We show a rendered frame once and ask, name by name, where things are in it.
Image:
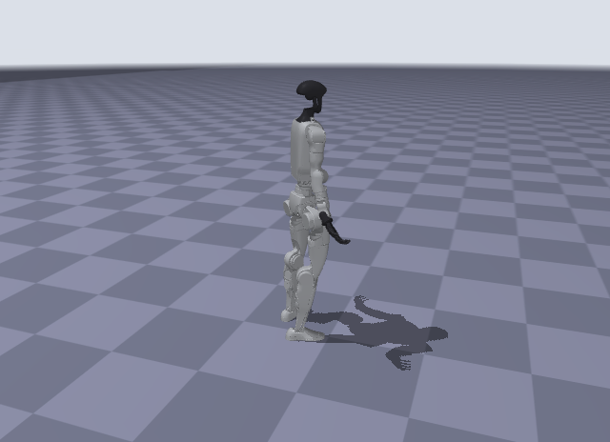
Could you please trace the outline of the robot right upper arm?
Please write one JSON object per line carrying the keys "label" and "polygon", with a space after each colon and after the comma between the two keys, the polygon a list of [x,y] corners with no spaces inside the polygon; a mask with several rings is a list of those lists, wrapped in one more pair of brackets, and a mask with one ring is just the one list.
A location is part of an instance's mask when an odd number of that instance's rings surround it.
{"label": "robot right upper arm", "polygon": [[308,127],[307,141],[310,146],[310,175],[312,177],[314,171],[320,171],[323,176],[322,183],[325,183],[329,178],[328,172],[321,168],[326,142],[325,130],[317,126]]}

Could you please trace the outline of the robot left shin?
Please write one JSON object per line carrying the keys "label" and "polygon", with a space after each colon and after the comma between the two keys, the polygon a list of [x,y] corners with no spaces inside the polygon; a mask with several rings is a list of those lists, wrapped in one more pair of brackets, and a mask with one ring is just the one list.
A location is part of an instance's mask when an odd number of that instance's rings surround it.
{"label": "robot left shin", "polygon": [[[288,253],[289,253],[289,251],[285,254],[284,263],[285,263],[285,259],[286,259],[286,256]],[[304,262],[301,267],[304,267]],[[286,266],[286,264],[284,266],[283,275],[284,275],[284,288],[286,289],[286,310],[289,308],[289,311],[295,310],[295,307],[294,307],[295,295],[297,292],[296,287],[298,284],[298,282],[296,280],[296,273],[299,269],[297,269],[297,270],[290,269]]]}

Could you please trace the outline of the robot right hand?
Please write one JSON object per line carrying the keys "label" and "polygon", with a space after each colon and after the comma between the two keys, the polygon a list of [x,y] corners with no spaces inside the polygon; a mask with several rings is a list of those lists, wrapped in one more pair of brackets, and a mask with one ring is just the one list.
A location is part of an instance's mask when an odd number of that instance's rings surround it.
{"label": "robot right hand", "polygon": [[339,234],[337,233],[336,229],[334,228],[334,226],[332,225],[333,219],[328,217],[327,213],[325,211],[321,211],[319,213],[319,217],[322,221],[322,226],[325,226],[328,233],[340,244],[348,244],[351,242],[351,240],[342,240],[342,238],[339,236]]}

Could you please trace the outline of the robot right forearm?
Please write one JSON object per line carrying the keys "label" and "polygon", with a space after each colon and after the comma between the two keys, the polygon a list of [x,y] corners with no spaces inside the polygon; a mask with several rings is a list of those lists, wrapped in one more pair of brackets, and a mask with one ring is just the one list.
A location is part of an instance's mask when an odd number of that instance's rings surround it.
{"label": "robot right forearm", "polygon": [[317,218],[321,221],[319,213],[325,211],[328,217],[331,218],[330,204],[327,195],[327,187],[322,185],[323,176],[320,171],[314,171],[311,177],[311,187],[315,194],[316,207],[318,209]]}

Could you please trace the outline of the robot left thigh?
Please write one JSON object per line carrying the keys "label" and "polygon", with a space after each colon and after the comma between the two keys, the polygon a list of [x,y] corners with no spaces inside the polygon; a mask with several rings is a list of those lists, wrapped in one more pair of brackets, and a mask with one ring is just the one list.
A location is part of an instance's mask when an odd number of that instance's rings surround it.
{"label": "robot left thigh", "polygon": [[297,270],[304,262],[304,255],[308,244],[309,232],[302,223],[302,218],[295,216],[289,207],[289,199],[283,202],[284,211],[288,216],[292,216],[290,220],[290,233],[293,243],[293,250],[290,251],[285,259],[285,264],[288,268]]}

